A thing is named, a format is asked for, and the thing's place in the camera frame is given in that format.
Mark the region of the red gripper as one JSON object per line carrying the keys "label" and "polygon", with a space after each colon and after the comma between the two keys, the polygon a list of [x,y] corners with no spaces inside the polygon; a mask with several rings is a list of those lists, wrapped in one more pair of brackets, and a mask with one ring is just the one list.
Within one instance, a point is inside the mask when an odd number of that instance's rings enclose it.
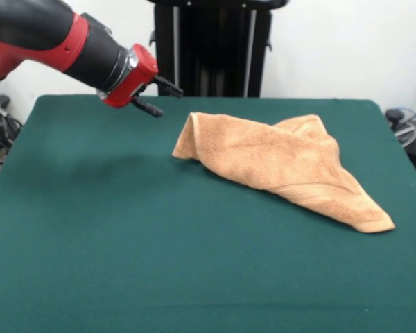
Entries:
{"label": "red gripper", "polygon": [[113,108],[122,108],[131,103],[145,113],[160,118],[163,115],[161,109],[135,97],[141,88],[152,82],[156,84],[160,96],[180,98],[184,92],[171,81],[157,76],[158,73],[157,61],[149,50],[140,44],[134,44],[128,51],[116,85],[107,92],[99,91],[98,97]]}

